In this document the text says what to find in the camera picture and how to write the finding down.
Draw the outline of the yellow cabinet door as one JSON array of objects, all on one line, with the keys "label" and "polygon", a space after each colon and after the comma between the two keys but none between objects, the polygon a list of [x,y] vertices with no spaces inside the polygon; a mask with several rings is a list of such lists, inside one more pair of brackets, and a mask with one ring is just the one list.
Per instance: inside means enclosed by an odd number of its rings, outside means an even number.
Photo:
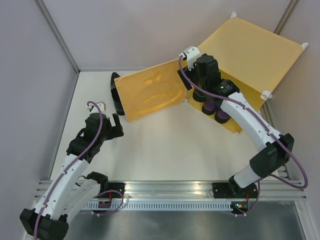
[{"label": "yellow cabinet door", "polygon": [[115,79],[126,119],[129,122],[182,103],[187,89],[181,80],[177,59]]}]

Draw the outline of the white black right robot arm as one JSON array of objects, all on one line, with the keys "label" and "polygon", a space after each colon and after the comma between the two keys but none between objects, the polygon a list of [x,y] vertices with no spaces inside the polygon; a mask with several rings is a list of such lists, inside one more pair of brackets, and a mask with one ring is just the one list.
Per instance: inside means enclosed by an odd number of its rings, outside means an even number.
[{"label": "white black right robot arm", "polygon": [[249,104],[238,86],[230,79],[223,79],[218,61],[208,54],[190,51],[179,55],[177,73],[192,97],[202,104],[201,111],[214,116],[216,122],[225,124],[234,120],[252,140],[257,154],[239,172],[228,180],[228,192],[241,197],[248,187],[269,177],[291,159],[294,138],[270,126]]}]

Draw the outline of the black leather shoe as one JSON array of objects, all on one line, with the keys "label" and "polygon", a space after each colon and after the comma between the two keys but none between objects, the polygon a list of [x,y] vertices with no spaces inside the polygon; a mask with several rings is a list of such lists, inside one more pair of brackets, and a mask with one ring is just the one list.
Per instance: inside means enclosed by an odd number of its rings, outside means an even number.
[{"label": "black leather shoe", "polygon": [[124,116],[125,112],[124,112],[124,109],[123,109],[123,106],[122,106],[122,103],[121,103],[121,100],[120,100],[120,97],[119,97],[119,93],[118,93],[117,88],[116,88],[116,83],[115,83],[115,79],[117,79],[119,77],[120,77],[120,75],[117,72],[113,72],[111,74],[111,77],[110,77],[110,92],[111,92],[111,97],[112,97],[112,101],[113,101],[116,113],[119,116]]},{"label": "black leather shoe", "polygon": [[192,98],[199,103],[204,103],[207,101],[207,95],[196,88],[193,90]]}]

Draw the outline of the purple loafer shoe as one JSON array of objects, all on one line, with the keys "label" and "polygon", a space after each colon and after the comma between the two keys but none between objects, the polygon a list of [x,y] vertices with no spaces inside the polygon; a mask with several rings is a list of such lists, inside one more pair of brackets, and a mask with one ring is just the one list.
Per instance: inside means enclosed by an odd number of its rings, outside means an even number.
[{"label": "purple loafer shoe", "polygon": [[201,111],[204,114],[211,116],[215,114],[218,109],[219,107],[213,101],[206,100],[202,105]]},{"label": "purple loafer shoe", "polygon": [[216,122],[220,123],[220,124],[225,124],[230,120],[230,116],[224,112],[222,109],[218,108],[216,110],[216,113],[214,115],[214,119]]}]

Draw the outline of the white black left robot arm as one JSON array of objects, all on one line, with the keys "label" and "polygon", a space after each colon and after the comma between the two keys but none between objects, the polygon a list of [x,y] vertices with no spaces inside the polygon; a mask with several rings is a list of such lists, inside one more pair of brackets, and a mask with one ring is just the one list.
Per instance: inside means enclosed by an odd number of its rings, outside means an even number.
[{"label": "white black left robot arm", "polygon": [[32,209],[24,209],[19,219],[25,231],[36,240],[62,240],[73,218],[93,198],[110,198],[113,194],[121,200],[121,190],[112,189],[106,175],[93,171],[78,186],[78,179],[100,152],[105,141],[122,137],[123,127],[118,114],[109,117],[97,111],[85,120],[76,137],[69,143],[64,162],[57,176]]}]

